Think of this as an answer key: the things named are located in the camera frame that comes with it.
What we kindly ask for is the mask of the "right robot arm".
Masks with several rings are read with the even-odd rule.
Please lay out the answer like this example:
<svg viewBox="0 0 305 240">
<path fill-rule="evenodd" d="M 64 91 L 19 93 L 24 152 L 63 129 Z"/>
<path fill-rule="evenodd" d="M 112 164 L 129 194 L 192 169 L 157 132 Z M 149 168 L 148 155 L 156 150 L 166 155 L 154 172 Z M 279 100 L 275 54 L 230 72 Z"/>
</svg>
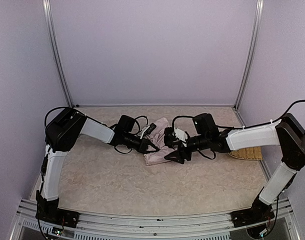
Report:
<svg viewBox="0 0 305 240">
<path fill-rule="evenodd" d="M 165 156 L 166 160 L 184 164 L 191 160 L 193 152 L 202 150 L 216 154 L 262 146 L 281 148 L 281 164 L 258 195 L 265 205 L 272 204 L 305 166 L 305 130 L 291 113 L 265 124 L 241 128 L 218 126 L 210 113 L 194 116 L 192 122 L 195 136 L 175 126 L 165 128 L 164 143 L 174 150 Z"/>
</svg>

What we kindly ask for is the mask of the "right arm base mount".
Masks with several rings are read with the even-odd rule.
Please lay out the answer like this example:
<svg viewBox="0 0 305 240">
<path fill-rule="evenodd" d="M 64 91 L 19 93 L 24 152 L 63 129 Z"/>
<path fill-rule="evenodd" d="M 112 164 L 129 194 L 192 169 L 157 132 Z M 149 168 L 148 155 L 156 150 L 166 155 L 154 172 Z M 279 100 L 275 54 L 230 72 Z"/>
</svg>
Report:
<svg viewBox="0 0 305 240">
<path fill-rule="evenodd" d="M 271 205 L 252 206 L 247 209 L 233 211 L 230 215 L 235 228 L 257 224 L 275 217 Z"/>
</svg>

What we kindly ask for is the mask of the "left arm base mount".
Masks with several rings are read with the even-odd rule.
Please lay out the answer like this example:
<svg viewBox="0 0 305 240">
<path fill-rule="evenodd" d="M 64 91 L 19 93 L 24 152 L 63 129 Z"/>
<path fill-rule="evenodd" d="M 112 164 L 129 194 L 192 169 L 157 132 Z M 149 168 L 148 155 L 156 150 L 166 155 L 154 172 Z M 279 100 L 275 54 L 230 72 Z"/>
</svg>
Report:
<svg viewBox="0 0 305 240">
<path fill-rule="evenodd" d="M 76 228 L 80 217 L 80 213 L 72 210 L 57 208 L 47 212 L 41 206 L 37 207 L 35 216 L 38 220 L 59 225 L 62 227 Z"/>
</svg>

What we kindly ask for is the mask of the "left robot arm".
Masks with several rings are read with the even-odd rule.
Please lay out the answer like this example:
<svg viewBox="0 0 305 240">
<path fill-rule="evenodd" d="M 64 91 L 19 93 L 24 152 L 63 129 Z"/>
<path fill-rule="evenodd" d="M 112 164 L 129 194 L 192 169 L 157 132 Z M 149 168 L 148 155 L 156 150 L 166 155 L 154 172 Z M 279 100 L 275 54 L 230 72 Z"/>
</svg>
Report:
<svg viewBox="0 0 305 240">
<path fill-rule="evenodd" d="M 63 163 L 81 135 L 97 139 L 114 148 L 122 145 L 141 154 L 156 153 L 160 150 L 144 137 L 146 128 L 137 133 L 132 132 L 133 127 L 139 124 L 136 118 L 122 115 L 118 123 L 107 126 L 72 107 L 53 108 L 53 111 L 56 110 L 60 111 L 59 114 L 50 122 L 44 122 L 46 148 L 40 173 L 40 189 L 36 192 L 38 202 L 58 203 Z"/>
</svg>

